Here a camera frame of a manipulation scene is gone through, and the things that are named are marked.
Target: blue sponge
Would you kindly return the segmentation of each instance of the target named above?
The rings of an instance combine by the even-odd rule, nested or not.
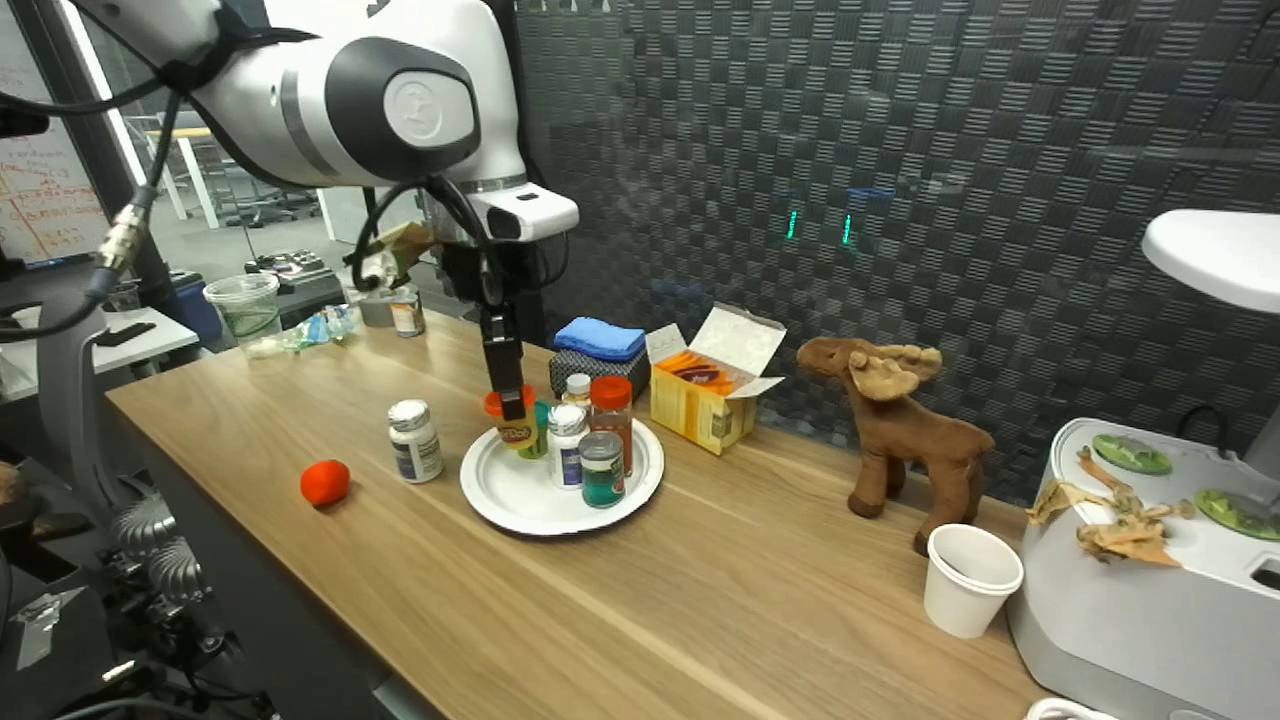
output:
[[[575,318],[556,333],[556,347],[609,363],[626,363],[644,347],[644,333],[616,328],[595,318]]]

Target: white plate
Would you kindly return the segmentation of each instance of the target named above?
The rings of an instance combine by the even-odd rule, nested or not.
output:
[[[526,536],[563,536],[612,525],[649,501],[662,482],[662,443],[631,420],[631,477],[627,495],[609,507],[591,507],[582,493],[552,483],[550,460],[525,460],[498,439],[480,436],[462,459],[462,495],[485,520]]]

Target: metal connector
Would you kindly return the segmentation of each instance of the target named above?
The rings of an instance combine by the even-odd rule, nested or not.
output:
[[[97,249],[97,265],[123,273],[151,238],[151,208],[129,202],[115,215],[106,240]]]

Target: open box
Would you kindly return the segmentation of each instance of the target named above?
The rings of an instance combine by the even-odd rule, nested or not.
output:
[[[760,373],[786,334],[781,323],[721,302],[689,345],[675,324],[646,334],[649,416],[716,455],[724,452],[755,428],[755,398],[783,380]],[[709,363],[663,369],[686,359]]]

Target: cable connector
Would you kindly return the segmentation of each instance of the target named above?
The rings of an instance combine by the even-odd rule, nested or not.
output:
[[[97,249],[97,265],[116,273],[123,273],[137,258],[143,243],[151,241],[151,204],[155,202],[156,188],[142,186],[133,193],[129,204],[115,214],[106,238]]]

